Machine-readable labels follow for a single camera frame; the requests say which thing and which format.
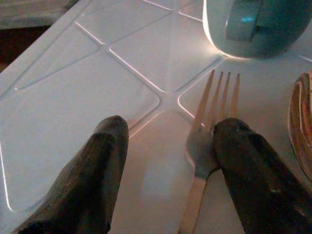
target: green mug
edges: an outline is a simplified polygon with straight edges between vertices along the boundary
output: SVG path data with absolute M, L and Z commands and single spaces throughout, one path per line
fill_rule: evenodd
M 312 0 L 204 0 L 209 41 L 227 56 L 268 58 L 285 51 L 309 25 Z

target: cup handle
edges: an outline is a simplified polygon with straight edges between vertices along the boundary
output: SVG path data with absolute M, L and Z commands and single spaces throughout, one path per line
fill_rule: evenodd
M 263 0 L 233 0 L 225 25 L 225 38 L 250 42 Z

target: plastic surface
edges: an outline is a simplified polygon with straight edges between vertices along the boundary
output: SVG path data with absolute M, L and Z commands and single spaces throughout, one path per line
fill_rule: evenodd
M 241 74 L 238 117 L 304 180 L 287 111 L 293 83 L 312 66 L 311 32 L 281 56 L 233 60 L 209 44 L 199 9 L 196 1 L 81 0 L 0 74 L 0 233 L 36 209 L 111 115 L 127 120 L 131 136 L 111 233 L 175 233 L 193 173 L 186 135 L 214 68 Z M 196 233 L 230 232 L 243 233 L 217 172 Z

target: metal fork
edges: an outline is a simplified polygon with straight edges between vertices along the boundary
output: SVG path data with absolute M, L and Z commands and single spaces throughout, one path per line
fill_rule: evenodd
M 221 72 L 219 81 L 214 93 L 212 104 L 208 113 L 208 118 L 205 127 L 202 126 L 202 119 L 206 109 L 207 99 L 209 96 L 210 87 L 213 81 L 215 71 L 212 70 L 204 93 L 200 100 L 190 133 L 186 140 L 186 154 L 190 163 L 194 168 L 194 177 L 191 184 L 191 189 L 187 199 L 187 204 L 178 229 L 178 234 L 193 234 L 195 232 L 197 217 L 199 214 L 203 194 L 206 187 L 206 181 L 209 175 L 216 171 L 219 166 L 212 152 L 213 127 L 214 125 L 225 119 L 226 99 L 228 95 L 230 73 L 227 75 L 227 80 L 224 86 L 224 91 L 221 100 L 218 120 L 216 120 L 216 105 L 223 77 Z M 236 114 L 238 91 L 239 91 L 240 74 L 237 74 L 234 92 L 231 101 L 231 107 L 228 117 L 234 117 Z

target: table surface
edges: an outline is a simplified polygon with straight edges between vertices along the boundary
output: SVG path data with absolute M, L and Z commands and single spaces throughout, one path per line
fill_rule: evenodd
M 241 74 L 237 117 L 311 186 L 287 128 L 293 84 L 312 70 L 311 24 L 279 56 L 236 60 L 209 43 L 201 17 L 200 0 L 80 0 L 0 74 L 1 233 L 112 115 L 127 120 L 130 141 L 110 233 L 176 233 L 193 176 L 184 144 L 213 69 Z M 243 233 L 221 171 L 196 233 Z

